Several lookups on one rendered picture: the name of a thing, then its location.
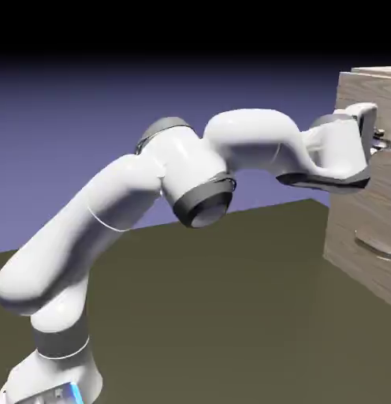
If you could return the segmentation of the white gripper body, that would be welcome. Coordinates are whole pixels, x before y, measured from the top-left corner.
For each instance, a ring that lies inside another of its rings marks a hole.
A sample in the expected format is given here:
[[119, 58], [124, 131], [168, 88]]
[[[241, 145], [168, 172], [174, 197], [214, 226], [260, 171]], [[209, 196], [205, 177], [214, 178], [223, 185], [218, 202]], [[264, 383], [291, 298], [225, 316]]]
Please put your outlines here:
[[372, 155], [378, 106], [375, 103], [353, 103], [344, 109], [336, 109], [334, 113], [347, 114], [356, 120], [365, 155]]

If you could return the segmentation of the small wood drawer front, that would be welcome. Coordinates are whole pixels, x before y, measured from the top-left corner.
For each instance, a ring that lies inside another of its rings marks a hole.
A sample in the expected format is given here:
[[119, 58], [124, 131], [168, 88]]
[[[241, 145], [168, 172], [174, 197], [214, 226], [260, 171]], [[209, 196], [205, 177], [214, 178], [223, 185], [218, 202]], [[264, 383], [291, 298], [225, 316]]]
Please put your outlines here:
[[391, 66], [358, 67], [339, 73], [335, 107], [362, 102], [378, 105], [376, 126], [391, 140]]

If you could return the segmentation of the large wood drawer front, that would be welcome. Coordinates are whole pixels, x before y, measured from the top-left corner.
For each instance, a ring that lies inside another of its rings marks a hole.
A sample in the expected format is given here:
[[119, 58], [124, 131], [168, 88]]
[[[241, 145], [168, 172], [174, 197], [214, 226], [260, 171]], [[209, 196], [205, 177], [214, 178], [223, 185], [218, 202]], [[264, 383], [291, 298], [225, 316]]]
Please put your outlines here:
[[391, 244], [391, 151], [374, 154], [364, 190], [330, 197], [324, 246], [325, 259], [391, 305], [391, 260], [358, 246], [359, 229]]

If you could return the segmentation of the light wood cabinet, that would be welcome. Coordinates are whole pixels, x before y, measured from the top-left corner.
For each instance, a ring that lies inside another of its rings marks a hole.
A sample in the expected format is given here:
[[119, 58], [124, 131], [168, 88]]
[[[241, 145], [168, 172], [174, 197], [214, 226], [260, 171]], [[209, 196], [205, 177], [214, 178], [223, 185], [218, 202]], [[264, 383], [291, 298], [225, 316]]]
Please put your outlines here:
[[[378, 105], [376, 126], [391, 140], [391, 66], [339, 75], [335, 106]], [[371, 159], [371, 181], [360, 193], [331, 195], [324, 257], [391, 305], [391, 149]]]

